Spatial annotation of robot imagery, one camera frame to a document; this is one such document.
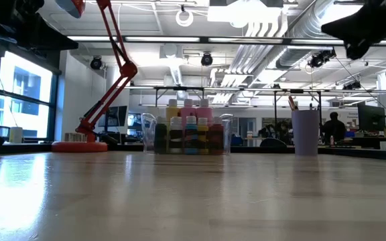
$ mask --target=ceiling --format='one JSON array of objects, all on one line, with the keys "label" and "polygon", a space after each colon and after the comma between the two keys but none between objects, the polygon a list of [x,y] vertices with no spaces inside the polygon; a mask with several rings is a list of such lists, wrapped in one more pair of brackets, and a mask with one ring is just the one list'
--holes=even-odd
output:
[{"label": "ceiling", "polygon": [[[194,21],[188,27],[182,27],[176,22],[179,6],[155,5],[113,5],[119,29],[122,35],[168,35],[168,36],[244,36],[247,27],[235,28],[229,23],[207,21],[206,10],[209,0],[196,1],[196,7],[189,7],[201,14],[194,13]],[[298,7],[292,7],[287,12],[288,25],[311,4],[312,0],[298,0]],[[48,23],[64,35],[106,35],[102,16],[97,5],[87,3],[86,10],[80,19],[75,19],[61,10],[54,0],[46,0],[40,13]],[[160,48],[163,44],[125,44],[131,59],[139,67],[139,73],[134,78],[141,84],[155,85],[170,76],[170,68],[159,62]],[[236,44],[181,44],[183,62],[180,71],[183,76],[210,77],[213,68],[228,68],[237,55],[240,45]],[[377,72],[385,70],[386,48],[371,48],[366,56],[359,61],[346,59],[344,48],[335,48],[338,59],[332,59],[319,69],[306,68],[307,61],[300,61],[282,77],[283,82],[276,80],[282,88],[309,88],[311,83],[317,88],[341,88],[350,75],[361,76],[361,84],[365,88],[376,87]],[[210,52],[214,61],[212,66],[203,67],[200,60],[204,52]],[[103,61],[115,65],[115,58],[110,43],[81,43],[78,50],[72,54],[80,56],[84,61],[90,61],[93,56],[102,56]]]}]

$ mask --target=orange base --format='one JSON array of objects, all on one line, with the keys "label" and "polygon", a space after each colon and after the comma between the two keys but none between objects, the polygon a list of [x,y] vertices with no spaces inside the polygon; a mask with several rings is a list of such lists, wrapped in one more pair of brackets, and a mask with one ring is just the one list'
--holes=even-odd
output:
[{"label": "orange base", "polygon": [[106,143],[77,143],[77,142],[59,142],[55,141],[52,144],[53,152],[63,153],[91,153],[108,151]]}]

